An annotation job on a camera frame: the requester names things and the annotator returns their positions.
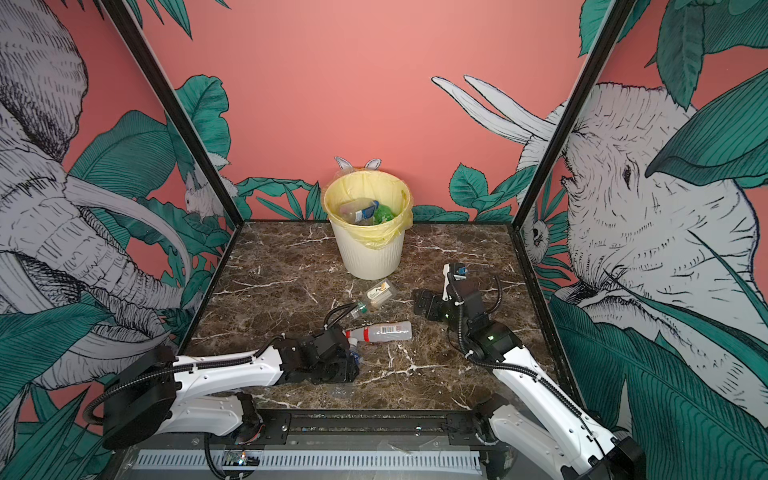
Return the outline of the blue label bottle white cap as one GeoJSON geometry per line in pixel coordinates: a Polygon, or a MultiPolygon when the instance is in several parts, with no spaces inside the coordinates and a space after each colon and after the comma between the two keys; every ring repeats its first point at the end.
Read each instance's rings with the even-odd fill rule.
{"type": "Polygon", "coordinates": [[[360,367],[362,363],[362,356],[359,352],[358,340],[355,338],[348,338],[349,351],[351,357],[354,359],[357,367],[360,367]]]}

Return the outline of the clear bottle red label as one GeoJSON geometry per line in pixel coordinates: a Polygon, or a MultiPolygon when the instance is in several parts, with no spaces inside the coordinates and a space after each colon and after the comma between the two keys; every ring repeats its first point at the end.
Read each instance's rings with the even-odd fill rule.
{"type": "Polygon", "coordinates": [[[413,337],[410,321],[397,323],[377,323],[346,331],[348,339],[364,343],[386,343],[408,341],[413,337]]]}

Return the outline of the small clear bottle cream label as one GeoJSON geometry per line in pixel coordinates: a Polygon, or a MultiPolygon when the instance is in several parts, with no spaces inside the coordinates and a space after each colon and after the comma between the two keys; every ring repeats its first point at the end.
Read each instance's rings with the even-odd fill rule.
{"type": "Polygon", "coordinates": [[[383,279],[364,293],[362,299],[357,301],[355,309],[351,311],[350,315],[355,319],[367,315],[396,298],[398,293],[398,289],[390,280],[383,279]]]}

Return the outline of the green bottle green label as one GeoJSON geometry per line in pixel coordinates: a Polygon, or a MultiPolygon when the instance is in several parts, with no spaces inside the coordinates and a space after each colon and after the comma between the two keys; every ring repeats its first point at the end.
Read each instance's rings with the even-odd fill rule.
{"type": "Polygon", "coordinates": [[[386,205],[380,204],[374,212],[374,224],[380,225],[392,221],[396,214],[386,205]]]}

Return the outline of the crushed clear bottle blue cap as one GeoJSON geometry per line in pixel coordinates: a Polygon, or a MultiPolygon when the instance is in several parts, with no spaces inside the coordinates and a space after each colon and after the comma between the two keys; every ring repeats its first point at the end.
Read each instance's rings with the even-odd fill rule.
{"type": "Polygon", "coordinates": [[[370,198],[360,198],[345,202],[339,206],[339,217],[352,225],[368,226],[375,222],[375,213],[379,202],[370,198]]]}

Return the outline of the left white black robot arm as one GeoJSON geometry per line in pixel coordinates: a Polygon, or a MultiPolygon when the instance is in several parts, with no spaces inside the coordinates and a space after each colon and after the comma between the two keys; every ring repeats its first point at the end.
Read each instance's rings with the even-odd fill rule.
{"type": "Polygon", "coordinates": [[[359,374],[346,334],[323,330],[276,336],[257,350],[210,357],[174,356],[158,347],[105,387],[83,411],[103,428],[103,445],[124,449],[158,434],[199,433],[250,444],[265,430],[252,387],[309,382],[345,384],[359,374]]]}

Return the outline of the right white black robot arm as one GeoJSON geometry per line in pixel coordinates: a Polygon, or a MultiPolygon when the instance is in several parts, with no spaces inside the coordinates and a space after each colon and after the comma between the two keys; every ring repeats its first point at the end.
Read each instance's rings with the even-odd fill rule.
{"type": "Polygon", "coordinates": [[[492,373],[532,413],[496,397],[478,411],[478,439],[519,451],[551,479],[644,479],[647,459],[629,436],[620,438],[554,383],[522,340],[496,321],[477,292],[412,292],[416,315],[446,324],[462,355],[492,373]]]}

